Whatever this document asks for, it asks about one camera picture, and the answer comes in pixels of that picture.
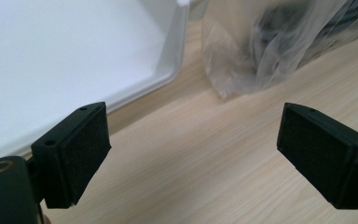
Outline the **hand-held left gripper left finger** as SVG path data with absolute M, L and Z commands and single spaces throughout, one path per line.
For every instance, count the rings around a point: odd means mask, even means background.
M 47 207 L 77 204 L 110 148 L 104 102 L 79 107 L 32 143 Z

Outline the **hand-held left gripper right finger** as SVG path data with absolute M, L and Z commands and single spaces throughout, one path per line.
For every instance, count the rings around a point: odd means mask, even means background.
M 358 208 L 358 132 L 316 109 L 286 103 L 277 149 L 336 209 Z

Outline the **clear plastic bag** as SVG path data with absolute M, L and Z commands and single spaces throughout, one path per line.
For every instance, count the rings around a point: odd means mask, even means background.
M 268 89 L 299 69 L 259 74 L 251 36 L 268 7 L 290 0 L 210 0 L 202 22 L 202 53 L 208 79 L 220 97 Z

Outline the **white plastic bin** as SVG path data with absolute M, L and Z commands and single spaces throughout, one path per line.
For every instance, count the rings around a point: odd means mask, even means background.
M 82 105 L 115 110 L 181 69 L 190 0 L 0 0 L 0 158 Z

